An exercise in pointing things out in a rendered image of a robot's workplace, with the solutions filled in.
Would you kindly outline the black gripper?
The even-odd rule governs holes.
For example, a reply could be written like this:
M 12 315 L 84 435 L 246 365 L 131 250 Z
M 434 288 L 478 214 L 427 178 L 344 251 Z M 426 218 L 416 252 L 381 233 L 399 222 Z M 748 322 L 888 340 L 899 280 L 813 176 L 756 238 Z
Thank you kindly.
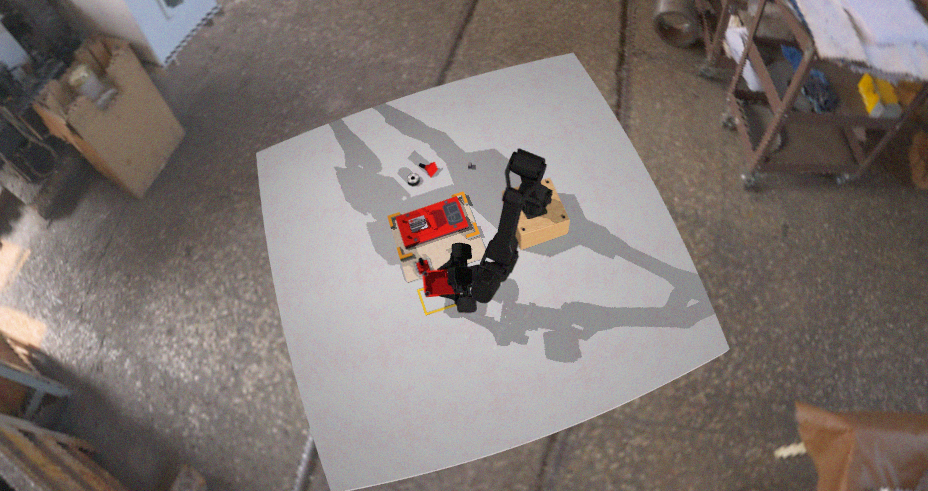
M 450 259 L 437 270 L 445 270 L 451 267 L 465 267 L 467 265 L 467 260 L 472 259 L 471 246 L 465 243 L 454 243 L 451 245 L 452 253 L 450 254 Z M 480 265 L 480 264 L 479 264 Z M 472 271 L 472 279 L 476 281 L 481 276 L 481 268 L 479 265 L 469 266 L 474 268 Z M 477 311 L 476 300 L 472 297 L 470 288 L 467 288 L 467 292 L 463 294 L 442 294 L 439 297 L 449 298 L 454 300 L 455 305 L 457 305 L 458 312 L 475 312 Z

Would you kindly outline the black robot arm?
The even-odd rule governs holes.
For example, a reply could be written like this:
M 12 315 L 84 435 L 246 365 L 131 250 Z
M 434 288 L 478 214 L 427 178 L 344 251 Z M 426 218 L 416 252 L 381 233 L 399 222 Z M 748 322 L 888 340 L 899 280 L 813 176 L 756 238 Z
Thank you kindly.
M 479 265 L 481 276 L 475 283 L 471 275 L 474 270 L 472 267 L 457 266 L 447 270 L 447 284 L 452 285 L 453 292 L 464 293 L 472 287 L 471 294 L 480 303 L 492 300 L 501 282 L 506 281 L 517 262 L 519 241 L 516 232 L 521 209 L 526 218 L 531 219 L 546 214 L 545 207 L 552 201 L 553 190 L 541 184 L 547 168 L 545 159 L 520 148 L 517 152 L 513 152 L 504 172 L 507 181 L 502 198 L 504 205 L 498 232 L 488 243 Z M 510 187 L 510 170 L 521 177 L 522 183 L 518 190 Z M 485 261 L 486 258 L 494 262 Z

